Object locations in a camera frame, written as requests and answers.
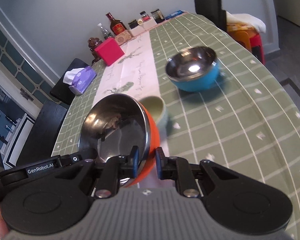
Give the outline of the beige small radio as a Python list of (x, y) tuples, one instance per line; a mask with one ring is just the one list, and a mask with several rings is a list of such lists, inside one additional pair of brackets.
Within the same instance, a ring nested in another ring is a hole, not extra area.
[(133, 35), (128, 30), (124, 30), (119, 35), (115, 36), (115, 41), (119, 46), (125, 44), (133, 38)]

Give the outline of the black chair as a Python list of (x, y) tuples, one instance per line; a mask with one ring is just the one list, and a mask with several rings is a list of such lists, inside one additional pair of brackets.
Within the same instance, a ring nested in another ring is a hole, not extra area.
[(67, 109), (53, 101), (46, 101), (18, 157), (17, 166), (35, 163), (51, 157)]
[(70, 86), (72, 83), (72, 80), (66, 81), (64, 83), (64, 77), (66, 72), (69, 72), (71, 70), (77, 69), (77, 68), (85, 68), (88, 64), (82, 61), (81, 59), (74, 58), (73, 61), (70, 63), (69, 67), (66, 69), (64, 74), (61, 76), (61, 78), (57, 81), (57, 83), (50, 89), (49, 94), (59, 100), (60, 102), (70, 106), (72, 101), (75, 98), (75, 94), (70, 90)]

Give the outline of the green checked tablecloth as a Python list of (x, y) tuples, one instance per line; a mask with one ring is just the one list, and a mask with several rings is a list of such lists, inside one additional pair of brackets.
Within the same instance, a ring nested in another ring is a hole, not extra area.
[[(300, 239), (300, 111), (284, 88), (257, 58), (203, 16), (184, 13), (148, 32), (169, 117), (161, 141), (166, 155), (190, 163), (209, 159), (283, 191), (293, 204), (287, 232)], [(196, 46), (217, 53), (220, 74), (211, 89), (188, 93), (168, 79), (165, 66), (179, 51)], [(100, 61), (93, 68), (97, 77), (74, 98), (54, 155), (77, 151), (106, 66)]]

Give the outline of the black chair near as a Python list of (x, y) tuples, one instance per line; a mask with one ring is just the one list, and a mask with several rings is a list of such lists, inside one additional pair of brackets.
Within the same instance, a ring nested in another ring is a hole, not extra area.
[(67, 109), (53, 101), (46, 101), (18, 157), (17, 166), (35, 163), (51, 157)]

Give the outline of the purple tissue pack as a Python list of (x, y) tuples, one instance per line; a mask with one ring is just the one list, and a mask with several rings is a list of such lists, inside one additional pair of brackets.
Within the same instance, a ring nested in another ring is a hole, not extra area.
[(85, 68), (77, 68), (66, 72), (64, 77), (64, 83), (66, 81), (72, 80), (71, 86), (69, 87), (70, 90), (75, 95), (82, 95), (92, 81), (97, 77), (96, 72), (90, 66)]

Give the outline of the green ceramic bowl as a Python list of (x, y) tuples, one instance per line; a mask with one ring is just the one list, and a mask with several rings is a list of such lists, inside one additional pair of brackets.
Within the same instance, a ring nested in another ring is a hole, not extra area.
[(168, 123), (168, 111), (164, 100), (159, 96), (147, 96), (140, 99), (140, 103), (152, 116), (159, 132), (165, 130)]

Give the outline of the white table runner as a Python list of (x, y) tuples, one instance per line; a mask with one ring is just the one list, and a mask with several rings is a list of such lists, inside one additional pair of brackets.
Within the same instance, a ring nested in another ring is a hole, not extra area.
[[(149, 32), (144, 32), (121, 48), (125, 54), (105, 68), (94, 103), (116, 93), (127, 94), (138, 101), (147, 96), (160, 97)], [(165, 131), (160, 133), (157, 126), (156, 129), (159, 133), (159, 141), (164, 141)]]

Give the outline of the orange red stool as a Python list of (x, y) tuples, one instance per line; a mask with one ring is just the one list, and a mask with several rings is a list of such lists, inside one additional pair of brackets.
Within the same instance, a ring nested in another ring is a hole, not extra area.
[(245, 23), (228, 23), (227, 33), (245, 49), (250, 51), (262, 64), (265, 63), (262, 39), (259, 32)]

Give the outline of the black chair far end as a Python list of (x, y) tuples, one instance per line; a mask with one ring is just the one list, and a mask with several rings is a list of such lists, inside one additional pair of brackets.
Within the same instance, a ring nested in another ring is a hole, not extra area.
[(222, 8), (222, 0), (194, 0), (196, 14), (210, 20), (222, 31), (227, 31), (226, 11)]

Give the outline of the blue steel bowl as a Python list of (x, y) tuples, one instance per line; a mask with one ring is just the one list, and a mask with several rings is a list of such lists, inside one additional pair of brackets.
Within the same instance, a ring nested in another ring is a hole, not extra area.
[(179, 90), (200, 92), (210, 89), (217, 80), (219, 61), (210, 47), (185, 48), (168, 59), (165, 72)]

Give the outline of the blue flat packet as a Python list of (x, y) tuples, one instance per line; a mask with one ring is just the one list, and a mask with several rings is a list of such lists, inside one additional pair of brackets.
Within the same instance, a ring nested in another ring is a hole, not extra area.
[(179, 16), (179, 15), (182, 15), (184, 12), (185, 12), (185, 11), (183, 11), (183, 10), (175, 11), (175, 12), (169, 14), (169, 15), (166, 15), (166, 16), (165, 16), (165, 20), (170, 20), (170, 19), (172, 19), (172, 18), (175, 18), (175, 17), (177, 17), (177, 16)]

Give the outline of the pink red box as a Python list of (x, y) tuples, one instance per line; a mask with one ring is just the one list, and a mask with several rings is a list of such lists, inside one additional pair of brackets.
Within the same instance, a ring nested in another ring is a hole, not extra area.
[(106, 39), (94, 51), (105, 62), (106, 66), (111, 66), (125, 54), (112, 37)]

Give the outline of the white box with jars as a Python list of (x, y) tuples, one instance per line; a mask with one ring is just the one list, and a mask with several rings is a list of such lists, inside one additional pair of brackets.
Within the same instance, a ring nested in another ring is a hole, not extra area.
[(133, 37), (136, 37), (146, 31), (149, 31), (157, 25), (155, 19), (145, 11), (140, 12), (140, 18), (129, 22), (129, 32)]

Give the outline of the dark glass jar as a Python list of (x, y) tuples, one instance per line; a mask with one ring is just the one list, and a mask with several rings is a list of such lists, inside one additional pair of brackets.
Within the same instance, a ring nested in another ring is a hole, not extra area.
[(162, 14), (162, 12), (160, 11), (160, 9), (156, 9), (154, 11), (151, 11), (151, 15), (152, 15), (152, 17), (154, 18), (154, 20), (157, 24), (165, 21), (165, 17)]

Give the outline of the orange steel bowl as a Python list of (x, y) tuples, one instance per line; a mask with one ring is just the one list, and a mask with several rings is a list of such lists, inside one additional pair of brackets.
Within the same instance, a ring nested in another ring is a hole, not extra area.
[(105, 163), (117, 155), (129, 155), (139, 148), (136, 178), (124, 177), (120, 186), (128, 187), (146, 178), (154, 166), (155, 149), (160, 146), (159, 130), (149, 111), (126, 94), (111, 94), (96, 103), (83, 122), (78, 149), (97, 150), (97, 162)]

